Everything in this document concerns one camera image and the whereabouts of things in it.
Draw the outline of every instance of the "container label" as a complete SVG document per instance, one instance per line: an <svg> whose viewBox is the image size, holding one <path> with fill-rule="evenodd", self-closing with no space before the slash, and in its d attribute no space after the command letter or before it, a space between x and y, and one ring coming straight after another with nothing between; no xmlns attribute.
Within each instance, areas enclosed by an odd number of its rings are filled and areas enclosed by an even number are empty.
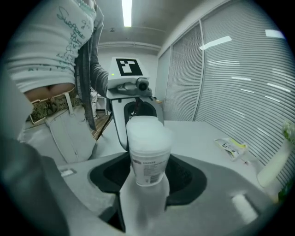
<svg viewBox="0 0 295 236"><path fill-rule="evenodd" d="M153 160L138 160L131 155L132 168L137 184L151 186L159 183L164 175L170 154L165 154Z"/></svg>

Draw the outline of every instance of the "belt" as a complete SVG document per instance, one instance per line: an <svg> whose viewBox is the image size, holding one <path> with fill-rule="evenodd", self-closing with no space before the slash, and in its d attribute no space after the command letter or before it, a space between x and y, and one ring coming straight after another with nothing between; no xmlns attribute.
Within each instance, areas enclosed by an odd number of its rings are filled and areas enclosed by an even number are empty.
<svg viewBox="0 0 295 236"><path fill-rule="evenodd" d="M68 92L68 94L71 99L72 107L83 104L81 99L76 98L75 88ZM33 112L27 118L27 121L32 122L32 124L36 124L59 111L69 109L65 93L44 100L36 100L33 101L32 104L34 106Z"/></svg>

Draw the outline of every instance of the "white wall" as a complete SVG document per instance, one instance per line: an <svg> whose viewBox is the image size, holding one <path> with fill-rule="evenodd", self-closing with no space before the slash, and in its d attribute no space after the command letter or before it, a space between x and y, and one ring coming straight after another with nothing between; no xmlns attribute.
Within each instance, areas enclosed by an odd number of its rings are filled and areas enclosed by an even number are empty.
<svg viewBox="0 0 295 236"><path fill-rule="evenodd" d="M160 57L167 48L190 26L194 25L201 17L208 14L211 10L229 0L202 0L200 3L191 10L177 25L174 27L165 38L161 50L158 53Z"/></svg>
<svg viewBox="0 0 295 236"><path fill-rule="evenodd" d="M112 57L138 58L150 75L149 87L153 91L153 95L156 88L158 69L157 54L156 51L132 47L109 47L98 50L99 62L106 71L110 68Z"/></svg>

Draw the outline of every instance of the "ceiling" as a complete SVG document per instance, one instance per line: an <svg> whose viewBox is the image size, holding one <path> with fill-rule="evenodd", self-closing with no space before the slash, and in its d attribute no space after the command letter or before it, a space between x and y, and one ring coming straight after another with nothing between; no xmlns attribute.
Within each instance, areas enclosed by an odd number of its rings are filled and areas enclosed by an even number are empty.
<svg viewBox="0 0 295 236"><path fill-rule="evenodd" d="M124 27L122 1L98 0L105 15L100 43L132 41L161 46L166 34L201 0L133 0L132 27Z"/></svg>

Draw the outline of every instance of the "white t-shirt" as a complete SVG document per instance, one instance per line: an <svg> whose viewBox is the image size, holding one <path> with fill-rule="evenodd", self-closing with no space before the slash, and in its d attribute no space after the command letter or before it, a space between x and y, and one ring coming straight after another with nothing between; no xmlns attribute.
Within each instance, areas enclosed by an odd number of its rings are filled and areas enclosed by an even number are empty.
<svg viewBox="0 0 295 236"><path fill-rule="evenodd" d="M22 92L75 84L78 50L90 39L96 13L83 0L48 0L20 26L9 44L7 68Z"/></svg>

